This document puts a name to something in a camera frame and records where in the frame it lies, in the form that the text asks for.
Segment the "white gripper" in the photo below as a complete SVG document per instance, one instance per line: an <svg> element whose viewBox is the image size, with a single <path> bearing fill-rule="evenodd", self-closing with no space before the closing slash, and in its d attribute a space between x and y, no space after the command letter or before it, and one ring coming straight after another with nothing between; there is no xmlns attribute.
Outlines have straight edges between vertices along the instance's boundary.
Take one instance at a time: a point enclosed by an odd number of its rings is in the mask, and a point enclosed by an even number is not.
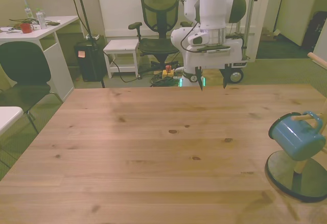
<svg viewBox="0 0 327 224"><path fill-rule="evenodd" d="M185 68L195 68L200 89L203 90L202 69L223 69L223 88L230 81L230 64L242 62L242 45L231 44L227 49L196 53L201 46L187 47L185 54Z"/></svg>

